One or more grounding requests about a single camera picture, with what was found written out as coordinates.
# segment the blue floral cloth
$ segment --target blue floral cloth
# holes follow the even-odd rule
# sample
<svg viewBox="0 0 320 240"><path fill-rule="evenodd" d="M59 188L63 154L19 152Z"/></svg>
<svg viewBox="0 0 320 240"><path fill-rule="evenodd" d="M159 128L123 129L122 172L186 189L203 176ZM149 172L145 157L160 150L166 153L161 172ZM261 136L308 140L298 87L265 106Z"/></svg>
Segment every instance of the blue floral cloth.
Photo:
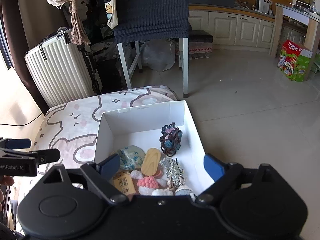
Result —
<svg viewBox="0 0 320 240"><path fill-rule="evenodd" d="M121 170L141 169L144 157L146 156L144 151L135 145L121 148L116 153L120 156Z"/></svg>

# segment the white suitcase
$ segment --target white suitcase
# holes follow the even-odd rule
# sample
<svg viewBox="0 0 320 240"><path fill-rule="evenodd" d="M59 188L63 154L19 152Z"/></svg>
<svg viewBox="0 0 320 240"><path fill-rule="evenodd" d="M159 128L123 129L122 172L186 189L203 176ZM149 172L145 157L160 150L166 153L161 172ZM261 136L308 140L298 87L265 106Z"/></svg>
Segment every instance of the white suitcase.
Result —
<svg viewBox="0 0 320 240"><path fill-rule="evenodd" d="M49 107L100 94L96 78L100 79L90 60L90 47L72 44L70 40L71 29L59 30L25 56L31 76Z"/></svg>

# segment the chair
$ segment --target chair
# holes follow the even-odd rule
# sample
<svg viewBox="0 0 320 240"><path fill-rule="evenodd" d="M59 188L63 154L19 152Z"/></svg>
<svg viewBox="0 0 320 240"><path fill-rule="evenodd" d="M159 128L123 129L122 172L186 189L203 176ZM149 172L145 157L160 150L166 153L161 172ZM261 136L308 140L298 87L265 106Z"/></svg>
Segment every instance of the chair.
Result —
<svg viewBox="0 0 320 240"><path fill-rule="evenodd" d="M119 24L114 28L116 41L128 89L138 65L142 72L138 41L180 38L179 67L183 71L183 97L188 97L188 0L117 0ZM129 67L123 43L135 42L137 55Z"/></svg>

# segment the rope tassel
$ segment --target rope tassel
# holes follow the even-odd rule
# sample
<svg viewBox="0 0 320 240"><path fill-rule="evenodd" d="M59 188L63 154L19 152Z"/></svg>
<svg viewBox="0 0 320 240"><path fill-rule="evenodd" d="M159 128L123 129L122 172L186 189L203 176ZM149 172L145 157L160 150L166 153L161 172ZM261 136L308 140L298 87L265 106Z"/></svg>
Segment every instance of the rope tassel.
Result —
<svg viewBox="0 0 320 240"><path fill-rule="evenodd" d="M71 42L73 44L81 45L85 44L88 45L90 44L89 38L87 34L85 33L82 21L80 19L80 16L78 14L78 5L77 5L77 0L72 0L70 3L70 12L72 12L71 16Z"/></svg>

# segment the knitted rope toy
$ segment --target knitted rope toy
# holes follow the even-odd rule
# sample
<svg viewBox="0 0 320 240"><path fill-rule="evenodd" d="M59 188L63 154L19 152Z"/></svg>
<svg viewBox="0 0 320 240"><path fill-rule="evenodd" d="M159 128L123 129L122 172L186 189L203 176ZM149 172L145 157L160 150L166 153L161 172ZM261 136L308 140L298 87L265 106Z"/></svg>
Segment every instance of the knitted rope toy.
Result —
<svg viewBox="0 0 320 240"><path fill-rule="evenodd" d="M167 185L167 181L165 179L157 179L162 175L162 172L157 176L146 176L143 177L141 171L132 171L130 173L131 178L137 179L138 191L141 195L151 195L155 189L159 188L159 184L162 187Z"/></svg>

